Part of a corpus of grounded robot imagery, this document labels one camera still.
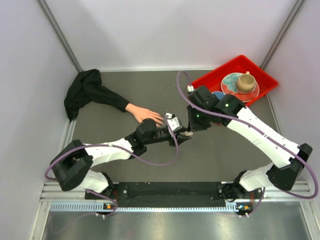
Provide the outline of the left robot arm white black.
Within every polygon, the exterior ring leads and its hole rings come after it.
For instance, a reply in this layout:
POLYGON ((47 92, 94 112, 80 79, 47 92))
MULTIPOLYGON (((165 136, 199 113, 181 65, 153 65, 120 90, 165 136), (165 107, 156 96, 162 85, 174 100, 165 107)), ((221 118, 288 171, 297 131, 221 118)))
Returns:
POLYGON ((133 133, 117 141, 84 144, 73 140, 51 161, 49 169, 62 191, 80 187, 106 199, 113 194, 113 183, 105 172, 95 172, 92 167, 112 161, 138 159, 150 144, 168 142, 171 147, 177 148, 191 137, 192 133, 174 115, 169 115, 163 127, 157 127, 153 119, 147 118, 133 133))

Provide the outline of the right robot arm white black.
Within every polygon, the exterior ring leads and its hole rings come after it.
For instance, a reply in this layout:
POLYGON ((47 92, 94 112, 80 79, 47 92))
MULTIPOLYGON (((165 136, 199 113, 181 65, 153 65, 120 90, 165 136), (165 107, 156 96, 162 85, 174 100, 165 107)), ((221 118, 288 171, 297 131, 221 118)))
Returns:
POLYGON ((201 85, 187 86, 189 127, 192 132, 206 130, 217 123, 238 133, 261 150, 271 163, 255 170, 244 170, 233 182, 233 192, 245 198, 253 190, 274 186, 287 194, 306 167, 313 149, 288 140, 260 120, 232 94, 218 98, 201 85))

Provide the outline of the beige nail polish bottle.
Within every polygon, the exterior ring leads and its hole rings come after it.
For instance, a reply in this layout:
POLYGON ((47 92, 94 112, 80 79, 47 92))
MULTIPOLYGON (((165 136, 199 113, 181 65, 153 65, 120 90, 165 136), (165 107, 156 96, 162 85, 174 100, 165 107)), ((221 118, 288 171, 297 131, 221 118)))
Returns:
POLYGON ((180 133, 180 137, 184 139, 190 139, 192 136, 193 136, 193 132, 185 131, 180 133))

